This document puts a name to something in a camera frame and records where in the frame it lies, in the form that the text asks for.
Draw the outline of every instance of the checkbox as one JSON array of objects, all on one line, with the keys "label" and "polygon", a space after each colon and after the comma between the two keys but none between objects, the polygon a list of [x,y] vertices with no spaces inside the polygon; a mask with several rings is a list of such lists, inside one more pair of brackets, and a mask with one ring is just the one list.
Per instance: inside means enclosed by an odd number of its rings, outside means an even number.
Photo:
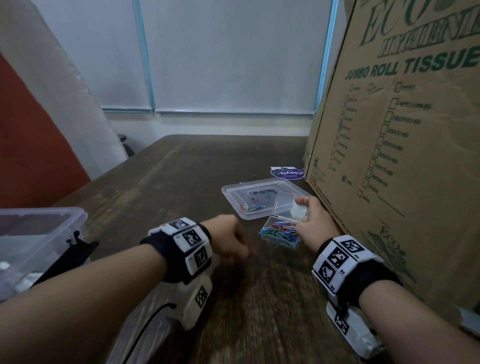
[{"label": "checkbox", "polygon": [[382,127],[380,128],[380,134],[381,135],[387,134],[387,130],[388,130],[388,124],[382,124]]},{"label": "checkbox", "polygon": [[384,137],[382,136],[379,136],[377,138],[377,142],[375,143],[376,146],[382,146],[382,144],[384,143]]},{"label": "checkbox", "polygon": [[397,82],[395,84],[395,88],[394,88],[394,92],[400,92],[402,90],[402,87],[403,87],[403,82]]},{"label": "checkbox", "polygon": [[396,108],[396,106],[398,105],[399,100],[400,100],[399,98],[394,97],[392,99],[392,101],[390,101],[390,106],[388,108],[391,109],[391,110],[394,110]]},{"label": "checkbox", "polygon": [[387,113],[385,114],[384,122],[390,122],[390,120],[392,119],[392,116],[393,116],[393,111],[387,111]]}]

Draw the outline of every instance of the dark wooden table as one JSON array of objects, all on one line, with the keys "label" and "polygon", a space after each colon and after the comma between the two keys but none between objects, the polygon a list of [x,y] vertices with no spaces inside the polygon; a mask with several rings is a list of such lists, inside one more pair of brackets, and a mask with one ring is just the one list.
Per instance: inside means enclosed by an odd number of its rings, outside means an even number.
[{"label": "dark wooden table", "polygon": [[[178,217],[202,221],[235,214],[221,187],[271,178],[271,166],[302,167],[306,138],[171,135],[162,138],[59,206],[89,214],[88,240],[99,259],[136,245],[152,227]],[[312,193],[304,180],[296,185]],[[242,220],[258,256],[244,267],[220,266],[196,326],[182,331],[152,321],[130,363],[360,363],[325,312],[311,275],[314,256],[259,238],[266,218]],[[108,356],[121,363],[148,317],[168,299],[162,283],[128,317]]]}]

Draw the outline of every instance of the wrist-mounted device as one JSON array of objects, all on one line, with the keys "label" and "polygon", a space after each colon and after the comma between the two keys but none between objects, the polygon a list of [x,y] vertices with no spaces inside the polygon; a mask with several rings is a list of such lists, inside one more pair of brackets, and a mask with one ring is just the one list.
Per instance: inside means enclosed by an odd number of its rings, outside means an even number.
[{"label": "wrist-mounted device", "polygon": [[148,232],[140,244],[152,245],[167,261],[168,283],[190,283],[212,263],[211,236],[207,228],[180,218]]},{"label": "wrist-mounted device", "polygon": [[369,359],[383,350],[379,339],[361,316],[349,308],[360,307],[361,293],[379,280],[402,283],[383,265],[384,260],[350,235],[322,244],[312,274],[328,294],[327,313],[355,352]]}]

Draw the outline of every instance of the orange panel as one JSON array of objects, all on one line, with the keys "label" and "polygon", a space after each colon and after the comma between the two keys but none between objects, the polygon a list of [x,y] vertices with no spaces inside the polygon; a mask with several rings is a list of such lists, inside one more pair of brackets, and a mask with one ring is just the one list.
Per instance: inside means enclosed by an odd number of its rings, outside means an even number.
[{"label": "orange panel", "polygon": [[90,179],[50,116],[0,54],[0,207],[48,207]]}]

